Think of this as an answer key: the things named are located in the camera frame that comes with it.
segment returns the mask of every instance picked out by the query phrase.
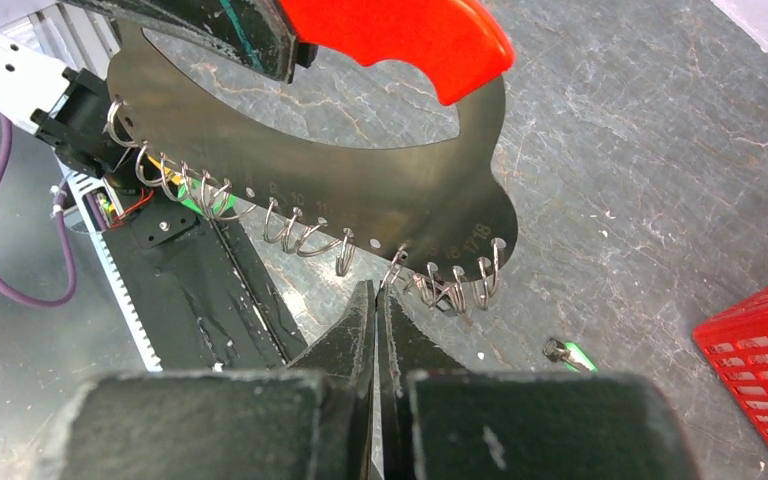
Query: curved metal plate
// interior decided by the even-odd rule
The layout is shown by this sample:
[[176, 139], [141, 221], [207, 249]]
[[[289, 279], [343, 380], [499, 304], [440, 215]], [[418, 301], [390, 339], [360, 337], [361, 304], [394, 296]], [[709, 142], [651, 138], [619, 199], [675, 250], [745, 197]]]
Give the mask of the curved metal plate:
[[[517, 240], [513, 205], [493, 178], [490, 162], [505, 117], [501, 77], [457, 103], [461, 133], [439, 143], [395, 149], [335, 147], [293, 137], [227, 106], [180, 72], [140, 27], [121, 22], [122, 50], [108, 70], [111, 98], [126, 102], [120, 119], [132, 138], [147, 140], [155, 155], [185, 161], [214, 178], [227, 178], [243, 198], [277, 212], [293, 207], [298, 223], [324, 217], [325, 233], [391, 259], [399, 249], [406, 268], [425, 272], [428, 262], [443, 280], [452, 268], [466, 280], [481, 278], [480, 258], [493, 258], [492, 239]], [[380, 242], [373, 248], [370, 240]]]

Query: small green object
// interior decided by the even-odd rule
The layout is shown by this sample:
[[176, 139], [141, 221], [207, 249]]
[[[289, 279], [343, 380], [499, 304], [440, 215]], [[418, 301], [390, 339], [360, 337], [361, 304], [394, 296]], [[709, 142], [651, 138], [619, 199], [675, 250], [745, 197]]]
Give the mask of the small green object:
[[[194, 189], [198, 188], [200, 184], [201, 184], [201, 182], [199, 182], [198, 180], [193, 180]], [[186, 198], [186, 195], [187, 195], [187, 187], [185, 187], [184, 185], [179, 186], [178, 187], [178, 199], [181, 200], [181, 204], [184, 205], [185, 207], [189, 208], [190, 210], [198, 213], [199, 215], [204, 216], [204, 213], [201, 211], [200, 208], [198, 208], [198, 205], [196, 205], [196, 202], [192, 201], [189, 198]], [[225, 211], [227, 211], [228, 209], [233, 207], [234, 206], [234, 202], [236, 202], [236, 201], [237, 201], [237, 197], [235, 197], [233, 195], [229, 196], [228, 197], [228, 204], [225, 206], [226, 208], [222, 212], [219, 211], [219, 208], [222, 206], [222, 203], [221, 202], [217, 202], [217, 205], [215, 207], [213, 207], [213, 214], [217, 215], [217, 216], [221, 215], [222, 213], [224, 213]]]
[[572, 342], [566, 342], [564, 343], [564, 346], [569, 350], [569, 355], [564, 359], [564, 364], [569, 370], [573, 372], [581, 372], [583, 371], [581, 367], [584, 367], [590, 372], [599, 371], [599, 369], [596, 368], [596, 365], [587, 358], [587, 355], [578, 348], [578, 345]]

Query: teal paint mark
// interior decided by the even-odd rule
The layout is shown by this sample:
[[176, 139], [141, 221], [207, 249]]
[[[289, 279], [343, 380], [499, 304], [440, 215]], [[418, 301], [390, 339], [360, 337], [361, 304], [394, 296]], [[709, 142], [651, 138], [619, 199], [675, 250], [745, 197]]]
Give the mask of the teal paint mark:
[[255, 53], [254, 48], [252, 47], [248, 38], [246, 38], [246, 32], [243, 31], [243, 27], [240, 25], [240, 19], [237, 18], [237, 12], [235, 12], [234, 7], [231, 6], [231, 0], [219, 0], [219, 3], [222, 4], [222, 8], [225, 9], [225, 14], [228, 15], [228, 18], [231, 19], [231, 24], [234, 26], [234, 31], [237, 32], [237, 38], [239, 38], [243, 46], [246, 47], [246, 53], [249, 54], [249, 58], [252, 60], [252, 66], [255, 68], [255, 70], [262, 72], [263, 64], [260, 63], [260, 58], [257, 56], [257, 53]]

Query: gray metal surface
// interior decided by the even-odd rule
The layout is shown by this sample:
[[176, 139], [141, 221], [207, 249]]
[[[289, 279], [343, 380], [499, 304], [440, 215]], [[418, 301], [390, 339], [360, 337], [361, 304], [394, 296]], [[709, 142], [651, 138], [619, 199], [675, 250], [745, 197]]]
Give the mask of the gray metal surface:
[[[0, 274], [22, 291], [55, 298], [66, 285], [48, 189], [60, 179], [51, 149], [16, 132], [0, 191]], [[87, 235], [71, 234], [78, 291], [56, 310], [0, 294], [0, 479], [22, 478], [39, 435], [85, 379], [143, 363]]]
[[111, 98], [131, 137], [145, 140], [154, 158], [165, 154], [196, 173], [228, 179], [239, 197], [284, 217], [317, 225], [386, 259], [404, 249], [407, 267], [454, 281], [481, 279], [481, 257], [494, 258], [492, 241], [516, 245], [516, 213], [490, 171], [505, 112], [497, 78], [457, 103], [461, 131], [448, 141], [399, 149], [351, 149], [314, 143], [252, 120], [181, 74], [136, 24], [119, 22], [122, 50], [110, 62]]
[[[707, 2], [485, 4], [519, 56], [493, 167], [520, 240], [491, 311], [418, 323], [471, 368], [562, 369], [540, 349], [575, 341], [600, 368], [664, 390], [706, 478], [768, 478], [767, 448], [690, 336], [768, 284], [768, 56]], [[284, 86], [164, 48], [229, 105], [305, 138], [392, 147], [457, 132], [428, 81], [394, 62], [320, 52]], [[311, 336], [357, 279], [386, 270], [360, 255], [338, 279], [333, 256], [258, 248]]]

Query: red plastic grip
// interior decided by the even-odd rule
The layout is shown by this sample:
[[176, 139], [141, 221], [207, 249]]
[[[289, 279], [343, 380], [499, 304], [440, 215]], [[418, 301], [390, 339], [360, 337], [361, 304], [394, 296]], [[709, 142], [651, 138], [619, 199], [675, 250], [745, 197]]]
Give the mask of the red plastic grip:
[[513, 65], [514, 50], [476, 0], [281, 0], [299, 40], [364, 67], [401, 60], [451, 105]]

